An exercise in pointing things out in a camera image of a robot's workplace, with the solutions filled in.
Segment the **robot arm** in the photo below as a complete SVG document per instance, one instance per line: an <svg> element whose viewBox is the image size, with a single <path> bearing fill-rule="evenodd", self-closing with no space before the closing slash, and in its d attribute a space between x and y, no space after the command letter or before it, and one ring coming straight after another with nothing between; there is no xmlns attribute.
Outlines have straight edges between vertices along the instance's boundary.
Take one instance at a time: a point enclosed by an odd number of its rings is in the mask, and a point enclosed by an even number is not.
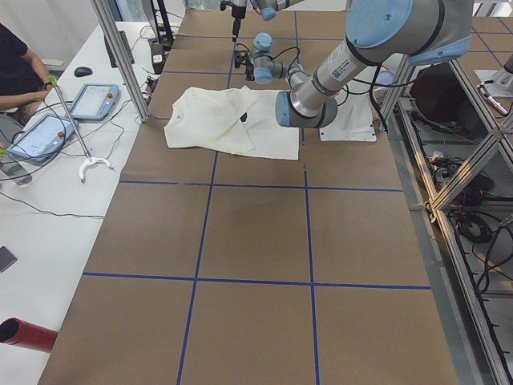
<svg viewBox="0 0 513 385"><path fill-rule="evenodd" d="M299 2L301 0L256 0L253 1L254 5L252 7L260 13L265 21L269 21L276 17L278 11L290 8ZM224 11L227 6L231 8L231 15L234 19L232 25L233 42L236 42L239 37L241 21L245 19L247 4L247 0L220 2L220 10Z"/></svg>
<svg viewBox="0 0 513 385"><path fill-rule="evenodd" d="M311 76L270 55L273 40L260 32L253 40L254 77L259 84L286 79L278 93L276 121L282 127L323 128L337 116L338 92L366 67L379 67L393 54L412 66L443 63L464 55L471 42L472 1L354 1L345 39Z"/></svg>

